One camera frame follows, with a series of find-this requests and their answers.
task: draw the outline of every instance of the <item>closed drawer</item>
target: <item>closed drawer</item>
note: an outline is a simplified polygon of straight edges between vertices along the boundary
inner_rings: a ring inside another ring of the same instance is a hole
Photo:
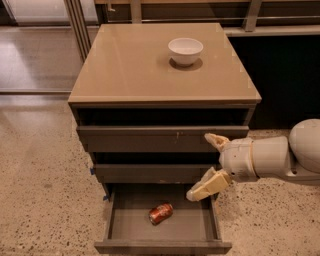
[[[248,126],[107,127],[79,126],[87,152],[212,152],[205,133],[246,137]]]
[[[189,187],[173,184],[117,184],[107,208],[103,242],[106,254],[223,254],[231,243],[220,237],[214,204],[210,198],[189,202]],[[149,210],[169,202],[173,215],[157,226]]]
[[[210,164],[97,164],[100,183],[185,183],[198,182]]]

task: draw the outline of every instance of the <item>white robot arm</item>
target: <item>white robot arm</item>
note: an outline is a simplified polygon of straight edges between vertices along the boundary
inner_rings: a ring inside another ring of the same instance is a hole
[[[225,179],[221,183],[221,178],[214,179],[212,174],[210,179],[203,178],[188,191],[190,201],[223,190],[231,179],[254,182],[272,177],[297,184],[320,185],[320,119],[297,124],[290,132],[289,141],[284,136],[229,141],[223,136],[206,134],[205,138],[220,152],[222,170],[217,173],[221,172]]]

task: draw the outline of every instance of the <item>beige cabinet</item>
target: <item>beige cabinet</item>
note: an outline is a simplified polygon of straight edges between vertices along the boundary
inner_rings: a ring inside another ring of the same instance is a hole
[[[177,37],[201,41],[191,67],[170,59]],[[259,93],[219,24],[102,25],[69,98],[79,138],[109,196],[102,253],[226,253],[212,199],[185,193],[218,153],[205,133],[243,137]],[[170,201],[159,226],[148,210]]]

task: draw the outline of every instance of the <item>bowl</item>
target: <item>bowl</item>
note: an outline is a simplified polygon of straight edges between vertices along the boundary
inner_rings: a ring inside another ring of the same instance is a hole
[[[193,38],[176,38],[169,42],[170,57],[179,66],[191,66],[199,58],[203,44]]]

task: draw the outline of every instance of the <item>speckled floor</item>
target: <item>speckled floor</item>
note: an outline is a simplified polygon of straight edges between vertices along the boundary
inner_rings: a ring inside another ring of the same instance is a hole
[[[72,40],[68,33],[55,38]],[[76,60],[68,65],[74,65],[72,72],[79,69]],[[59,76],[65,69],[54,72]],[[64,86],[74,83],[72,72]],[[0,72],[0,81],[5,73]],[[89,173],[91,162],[75,128],[66,97],[0,96],[1,256],[98,255],[93,243],[103,238],[108,203]],[[249,136],[279,134],[288,131],[250,131]],[[233,244],[227,255],[320,255],[319,203],[320,187],[274,179],[234,183],[216,202],[222,238]]]

